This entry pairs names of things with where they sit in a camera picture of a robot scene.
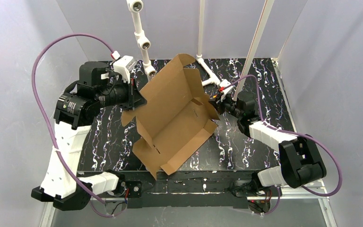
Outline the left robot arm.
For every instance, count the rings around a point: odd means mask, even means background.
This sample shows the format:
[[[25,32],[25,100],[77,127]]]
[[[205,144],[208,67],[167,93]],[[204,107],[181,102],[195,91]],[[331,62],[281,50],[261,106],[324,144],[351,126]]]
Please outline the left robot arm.
[[[135,65],[135,60],[116,60],[80,66],[78,80],[65,88],[56,103],[55,125],[50,129],[52,154],[45,178],[31,192],[34,199],[73,211],[83,209],[93,196],[127,191],[124,175],[113,170],[81,178],[76,174],[86,136],[100,110],[116,105],[135,110],[147,103],[130,77]]]

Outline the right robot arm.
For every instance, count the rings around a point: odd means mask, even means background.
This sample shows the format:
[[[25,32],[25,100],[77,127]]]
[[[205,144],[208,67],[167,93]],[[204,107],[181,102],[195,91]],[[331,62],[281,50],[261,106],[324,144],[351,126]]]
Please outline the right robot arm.
[[[233,100],[230,94],[218,93],[209,103],[219,115],[228,113],[235,117],[242,134],[279,154],[278,166],[254,172],[250,182],[234,183],[228,187],[229,191],[254,193],[271,186],[305,187],[326,176],[327,170],[316,143],[308,135],[282,132],[264,122],[260,101],[252,94],[240,92],[237,100]]]

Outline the brown cardboard box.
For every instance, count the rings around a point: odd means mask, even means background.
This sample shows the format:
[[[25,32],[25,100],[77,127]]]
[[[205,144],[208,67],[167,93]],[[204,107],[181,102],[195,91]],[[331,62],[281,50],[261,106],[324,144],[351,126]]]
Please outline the brown cardboard box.
[[[134,155],[153,176],[175,173],[215,132],[219,115],[205,93],[195,58],[180,53],[142,89],[147,103],[123,111],[121,124],[136,122]]]

